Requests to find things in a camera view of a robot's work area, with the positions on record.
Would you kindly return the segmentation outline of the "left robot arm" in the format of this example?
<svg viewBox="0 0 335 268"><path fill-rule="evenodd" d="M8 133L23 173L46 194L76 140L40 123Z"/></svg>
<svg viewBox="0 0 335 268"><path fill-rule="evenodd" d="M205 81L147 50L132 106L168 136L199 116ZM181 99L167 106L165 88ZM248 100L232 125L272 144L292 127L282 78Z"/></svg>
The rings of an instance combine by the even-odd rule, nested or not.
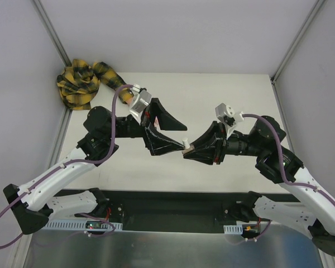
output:
<svg viewBox="0 0 335 268"><path fill-rule="evenodd" d="M125 117L117 117L110 110L96 106L89 111L83 126L87 134L60 162L25 184L10 184L4 188L23 234L33 234L56 218L79 213L101 217L106 213L108 201L98 188L63 197L56 194L107 161L119 148L116 138L142 138L150 154L160 156L184 149L183 144L160 130L188 129L165 110L158 98L153 98L141 111Z"/></svg>

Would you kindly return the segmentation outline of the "clear nail polish bottle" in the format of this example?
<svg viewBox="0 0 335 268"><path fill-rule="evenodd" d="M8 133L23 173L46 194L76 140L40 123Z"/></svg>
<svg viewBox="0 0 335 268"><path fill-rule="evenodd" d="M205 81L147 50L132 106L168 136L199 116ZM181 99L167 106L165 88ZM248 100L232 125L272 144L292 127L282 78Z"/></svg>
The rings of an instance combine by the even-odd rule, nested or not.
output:
<svg viewBox="0 0 335 268"><path fill-rule="evenodd" d="M184 145L184 149L182 151L182 154L186 154L186 153L188 153L188 152L190 152L194 149L194 145L189 142L187 137L184 137L182 139L182 142L183 142L183 145Z"/></svg>

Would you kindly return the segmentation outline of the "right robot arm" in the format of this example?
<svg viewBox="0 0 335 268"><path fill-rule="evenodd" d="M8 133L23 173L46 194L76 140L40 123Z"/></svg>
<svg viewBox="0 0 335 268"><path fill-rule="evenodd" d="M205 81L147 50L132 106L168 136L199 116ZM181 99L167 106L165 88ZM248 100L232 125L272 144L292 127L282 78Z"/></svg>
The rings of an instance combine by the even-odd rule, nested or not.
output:
<svg viewBox="0 0 335 268"><path fill-rule="evenodd" d="M302 233L319 250L335 257L335 198L316 181L301 159L281 145L286 133L272 117L256 114L242 117L256 121L249 134L233 131L228 135L231 119L214 121L183 151L183 157L207 165L219 165L226 155L255 157L260 174L287 190L305 209L288 207L249 192L247 199L229 210L231 217L244 222L255 217L275 221Z"/></svg>

